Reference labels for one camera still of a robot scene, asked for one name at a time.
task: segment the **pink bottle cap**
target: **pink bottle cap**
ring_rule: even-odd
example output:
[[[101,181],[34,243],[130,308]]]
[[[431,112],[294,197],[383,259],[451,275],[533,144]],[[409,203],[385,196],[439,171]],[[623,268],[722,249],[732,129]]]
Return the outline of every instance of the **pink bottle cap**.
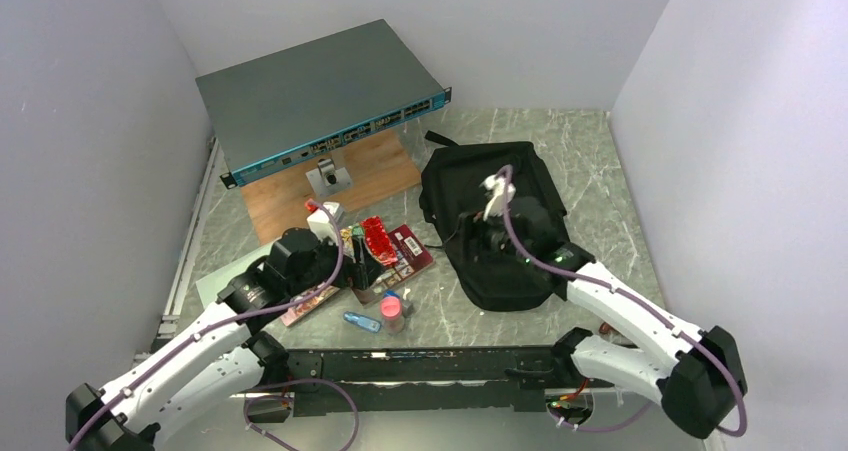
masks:
[[[380,312],[386,319],[397,319],[403,314],[403,305],[400,303],[400,299],[389,296],[380,301]]]

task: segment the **white wall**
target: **white wall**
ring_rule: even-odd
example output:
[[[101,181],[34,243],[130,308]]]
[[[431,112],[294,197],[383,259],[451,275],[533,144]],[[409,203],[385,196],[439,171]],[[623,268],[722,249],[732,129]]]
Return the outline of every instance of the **white wall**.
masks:
[[[751,426],[731,450],[848,442],[846,17],[671,0],[613,108],[669,305],[741,347]]]
[[[203,173],[194,68],[156,0],[0,0],[0,449],[149,347]]]
[[[385,18],[454,105],[610,109],[668,0],[160,0],[207,74]]]

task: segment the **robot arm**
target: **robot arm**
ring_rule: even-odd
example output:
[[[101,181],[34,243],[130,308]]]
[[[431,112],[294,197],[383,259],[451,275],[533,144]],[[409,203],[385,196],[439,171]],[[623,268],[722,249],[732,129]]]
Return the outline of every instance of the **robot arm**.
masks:
[[[567,287],[554,288],[560,298],[603,318],[637,346],[615,346],[585,329],[575,328],[552,348],[553,372],[571,378],[601,379],[641,394],[662,406],[678,427],[700,439],[706,439],[715,429],[734,436],[744,434],[742,396],[747,392],[747,382],[733,337],[718,326],[705,332],[659,308],[574,243],[558,243],[556,251],[541,259],[531,255],[516,235],[509,215],[508,203],[515,192],[511,174],[511,167],[506,166],[483,183],[490,191],[485,216],[502,216],[491,220],[495,231],[490,234],[508,236],[493,242],[494,247],[515,252],[546,276],[550,273],[567,280]],[[545,213],[524,216],[520,219],[547,219]],[[523,229],[551,229],[536,224],[539,223]],[[551,239],[548,235],[526,238],[529,242]],[[721,421],[737,405],[739,429],[724,430]]]
[[[342,212],[338,205],[330,208],[336,216]],[[335,220],[326,221],[337,232]],[[373,263],[352,262],[339,241],[339,235],[321,241],[313,231],[288,230],[268,256],[233,278],[218,301],[162,349],[99,390],[79,386],[66,400],[69,450],[153,450],[228,396],[282,381],[288,355],[261,329],[296,304],[289,303],[294,296],[327,276],[323,287],[372,277]]]

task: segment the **wooden stand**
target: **wooden stand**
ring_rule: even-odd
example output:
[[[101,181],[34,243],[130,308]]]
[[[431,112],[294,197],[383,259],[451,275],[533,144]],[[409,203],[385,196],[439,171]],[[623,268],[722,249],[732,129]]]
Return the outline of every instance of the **wooden stand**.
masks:
[[[345,167],[353,187],[328,201],[356,211],[421,183],[421,173],[406,154],[394,130],[386,130],[344,148]],[[259,244],[279,238],[289,228],[305,228],[309,211],[304,203],[314,198],[306,172],[318,166],[315,158],[241,188]]]

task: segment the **blue usb stick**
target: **blue usb stick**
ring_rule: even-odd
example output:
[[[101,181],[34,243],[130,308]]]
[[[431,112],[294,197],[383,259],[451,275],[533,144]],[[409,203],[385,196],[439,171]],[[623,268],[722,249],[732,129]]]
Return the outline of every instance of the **blue usb stick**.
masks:
[[[348,323],[359,326],[360,328],[366,331],[371,331],[372,333],[380,332],[380,328],[383,327],[383,325],[376,319],[371,319],[368,316],[363,316],[361,314],[351,313],[350,311],[345,312],[344,319]]]

